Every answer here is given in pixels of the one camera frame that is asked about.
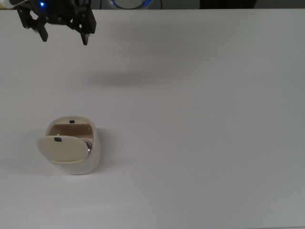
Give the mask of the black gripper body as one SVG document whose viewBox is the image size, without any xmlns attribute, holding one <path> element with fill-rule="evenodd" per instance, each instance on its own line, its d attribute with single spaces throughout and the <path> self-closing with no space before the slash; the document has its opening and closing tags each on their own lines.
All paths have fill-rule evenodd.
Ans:
<svg viewBox="0 0 305 229">
<path fill-rule="evenodd" d="M 37 16 L 45 16 L 47 23 L 64 25 L 74 16 L 73 4 L 33 4 L 33 11 Z"/>
</svg>

